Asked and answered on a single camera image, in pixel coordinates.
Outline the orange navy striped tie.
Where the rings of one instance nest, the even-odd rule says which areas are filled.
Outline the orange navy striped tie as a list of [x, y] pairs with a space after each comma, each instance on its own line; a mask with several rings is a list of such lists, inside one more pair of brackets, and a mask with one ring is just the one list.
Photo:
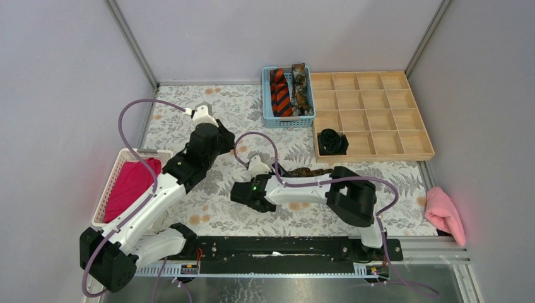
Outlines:
[[273, 69], [269, 73], [271, 108], [274, 117], [292, 117], [293, 109], [288, 81], [282, 69]]

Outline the floral patterned tablecloth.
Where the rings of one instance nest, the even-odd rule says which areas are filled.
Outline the floral patterned tablecloth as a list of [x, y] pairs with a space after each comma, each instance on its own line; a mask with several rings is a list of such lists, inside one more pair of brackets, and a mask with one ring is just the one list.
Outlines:
[[163, 86], [157, 93], [144, 145], [149, 149], [183, 149], [192, 122], [178, 107], [212, 106], [213, 115], [240, 138], [237, 153], [217, 158], [206, 178], [183, 200], [169, 207], [153, 224], [151, 233], [183, 223], [199, 235], [227, 236], [350, 236], [355, 227], [341, 221], [328, 207], [290, 203], [275, 212], [259, 213], [230, 200], [236, 181], [248, 178], [243, 161], [254, 155], [271, 164], [274, 155], [284, 169], [323, 169], [315, 160], [309, 128], [267, 129], [262, 121], [258, 85]]

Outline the blue plastic basket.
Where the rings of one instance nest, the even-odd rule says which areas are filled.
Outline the blue plastic basket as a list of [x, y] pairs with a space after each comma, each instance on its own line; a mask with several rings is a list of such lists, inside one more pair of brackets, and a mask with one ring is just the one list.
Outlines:
[[262, 116], [267, 128], [307, 128], [315, 118], [312, 79], [304, 63], [262, 69]]

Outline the red cloth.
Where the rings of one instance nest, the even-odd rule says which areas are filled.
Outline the red cloth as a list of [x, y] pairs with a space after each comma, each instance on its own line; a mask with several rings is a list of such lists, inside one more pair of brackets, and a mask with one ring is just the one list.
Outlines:
[[153, 177], [141, 162], [125, 162], [108, 198], [104, 223], [116, 219], [152, 185]]

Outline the dark green rolled tie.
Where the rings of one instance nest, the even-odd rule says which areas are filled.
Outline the dark green rolled tie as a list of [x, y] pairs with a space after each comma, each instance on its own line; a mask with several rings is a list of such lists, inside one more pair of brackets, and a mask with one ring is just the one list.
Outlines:
[[330, 128], [323, 129], [317, 135], [317, 141], [322, 156], [346, 155], [349, 147], [346, 135]]

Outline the white plastic basket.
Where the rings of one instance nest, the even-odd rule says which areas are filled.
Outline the white plastic basket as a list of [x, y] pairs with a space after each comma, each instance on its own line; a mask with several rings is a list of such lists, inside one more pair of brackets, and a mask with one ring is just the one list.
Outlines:
[[151, 189], [153, 178], [149, 170], [130, 150], [123, 148], [114, 163], [105, 189], [93, 214], [92, 225], [103, 227], [119, 217], [146, 190]]

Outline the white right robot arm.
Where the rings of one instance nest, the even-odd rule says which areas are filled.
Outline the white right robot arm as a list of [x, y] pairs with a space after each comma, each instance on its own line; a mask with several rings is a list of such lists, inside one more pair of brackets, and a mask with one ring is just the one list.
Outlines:
[[387, 251], [375, 219], [376, 187], [346, 167], [307, 177], [259, 174], [247, 182], [235, 182], [230, 199], [261, 213], [290, 203], [325, 205], [341, 221], [357, 228], [365, 257], [377, 260]]

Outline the brown camouflage tie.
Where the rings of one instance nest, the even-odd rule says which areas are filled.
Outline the brown camouflage tie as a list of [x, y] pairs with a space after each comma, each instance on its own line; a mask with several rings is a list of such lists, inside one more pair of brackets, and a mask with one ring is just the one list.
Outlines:
[[304, 63], [293, 64], [292, 67], [293, 96], [291, 104], [294, 116], [311, 116], [314, 113], [309, 101], [307, 73]]

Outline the black gold patterned tie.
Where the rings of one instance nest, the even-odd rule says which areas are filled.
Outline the black gold patterned tie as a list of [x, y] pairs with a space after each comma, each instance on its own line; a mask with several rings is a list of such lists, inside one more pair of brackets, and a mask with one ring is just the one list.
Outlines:
[[286, 170], [279, 167], [278, 172], [281, 177], [317, 177], [320, 175], [331, 174], [333, 169], [310, 169], [308, 167], [300, 167], [293, 170]]

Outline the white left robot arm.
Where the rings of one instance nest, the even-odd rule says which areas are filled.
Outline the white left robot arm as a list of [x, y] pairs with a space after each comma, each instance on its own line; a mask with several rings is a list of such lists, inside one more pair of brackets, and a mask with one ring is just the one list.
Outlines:
[[233, 148], [234, 140], [235, 135], [218, 119], [197, 123], [185, 151], [168, 160], [152, 188], [101, 230], [89, 227], [81, 234], [79, 259], [87, 297], [92, 297], [88, 277], [109, 292], [118, 292], [138, 269], [168, 256], [189, 259], [194, 255], [195, 233], [182, 223], [156, 235], [144, 234], [167, 208], [206, 177], [216, 158]]

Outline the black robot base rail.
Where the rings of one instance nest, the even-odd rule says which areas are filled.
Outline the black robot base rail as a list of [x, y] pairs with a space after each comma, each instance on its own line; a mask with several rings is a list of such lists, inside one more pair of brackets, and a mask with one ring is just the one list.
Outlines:
[[386, 259], [403, 261], [397, 239], [386, 248], [366, 248], [350, 237], [210, 237], [187, 240], [185, 248], [169, 256], [200, 266], [202, 274], [342, 274], [355, 264], [381, 265]]

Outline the wooden compartment tray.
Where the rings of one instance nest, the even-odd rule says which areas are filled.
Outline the wooden compartment tray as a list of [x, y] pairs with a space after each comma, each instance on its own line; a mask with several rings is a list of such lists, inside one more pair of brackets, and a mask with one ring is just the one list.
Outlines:
[[[328, 162], [427, 161], [435, 156], [403, 71], [312, 73], [315, 157]], [[337, 155], [321, 152], [319, 136], [344, 137]]]

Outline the pink cloth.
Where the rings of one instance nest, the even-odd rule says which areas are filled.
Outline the pink cloth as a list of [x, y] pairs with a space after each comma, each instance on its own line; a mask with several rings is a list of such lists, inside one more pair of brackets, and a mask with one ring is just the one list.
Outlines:
[[427, 191], [424, 215], [436, 229], [450, 234], [460, 246], [466, 245], [464, 227], [456, 206], [440, 187]]

